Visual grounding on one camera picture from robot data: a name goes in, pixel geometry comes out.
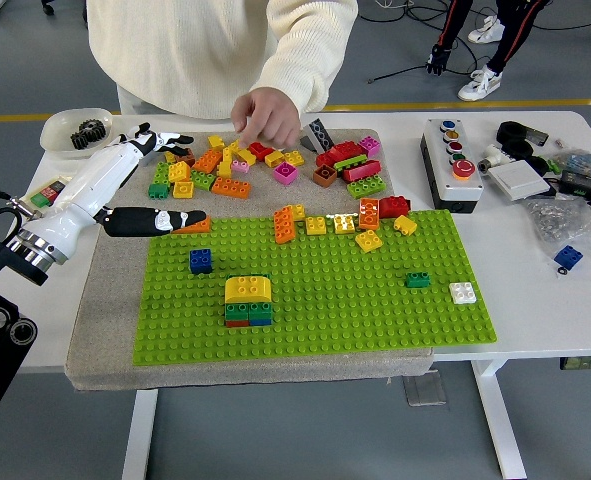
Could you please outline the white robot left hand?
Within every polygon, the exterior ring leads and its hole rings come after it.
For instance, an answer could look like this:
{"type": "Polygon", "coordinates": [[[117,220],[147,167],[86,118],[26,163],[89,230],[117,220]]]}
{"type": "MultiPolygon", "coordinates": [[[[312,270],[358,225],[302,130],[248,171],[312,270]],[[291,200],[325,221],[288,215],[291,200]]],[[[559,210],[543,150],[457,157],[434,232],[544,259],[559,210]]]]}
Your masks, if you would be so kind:
{"type": "Polygon", "coordinates": [[[108,206],[147,154],[182,154],[180,146],[192,142],[179,133],[155,133],[148,123],[141,124],[131,138],[120,136],[91,156],[49,212],[24,224],[10,243],[11,250],[34,263],[63,264],[75,253],[81,232],[95,224],[112,237],[154,237],[204,221],[206,213],[201,210],[108,206]]]}

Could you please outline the person's hand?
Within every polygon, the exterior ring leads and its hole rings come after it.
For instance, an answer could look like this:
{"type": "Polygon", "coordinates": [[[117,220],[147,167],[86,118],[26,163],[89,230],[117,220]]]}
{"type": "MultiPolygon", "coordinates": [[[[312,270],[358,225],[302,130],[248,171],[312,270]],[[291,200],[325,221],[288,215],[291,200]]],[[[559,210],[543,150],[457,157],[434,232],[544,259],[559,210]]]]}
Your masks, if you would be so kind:
{"type": "Polygon", "coordinates": [[[431,75],[441,76],[447,69],[447,63],[451,54],[451,50],[435,44],[426,61],[426,71],[431,75]]]}

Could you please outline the person's left hand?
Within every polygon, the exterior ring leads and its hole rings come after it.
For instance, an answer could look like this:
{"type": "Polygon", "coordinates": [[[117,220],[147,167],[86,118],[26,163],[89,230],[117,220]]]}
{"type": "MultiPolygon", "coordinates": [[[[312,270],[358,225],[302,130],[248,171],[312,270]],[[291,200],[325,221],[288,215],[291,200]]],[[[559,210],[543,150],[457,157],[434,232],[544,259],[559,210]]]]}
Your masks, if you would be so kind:
{"type": "Polygon", "coordinates": [[[301,129],[294,103],[286,94],[270,87],[256,88],[239,97],[231,110],[231,121],[240,134],[240,148],[247,148],[256,141],[290,148],[301,129]]]}

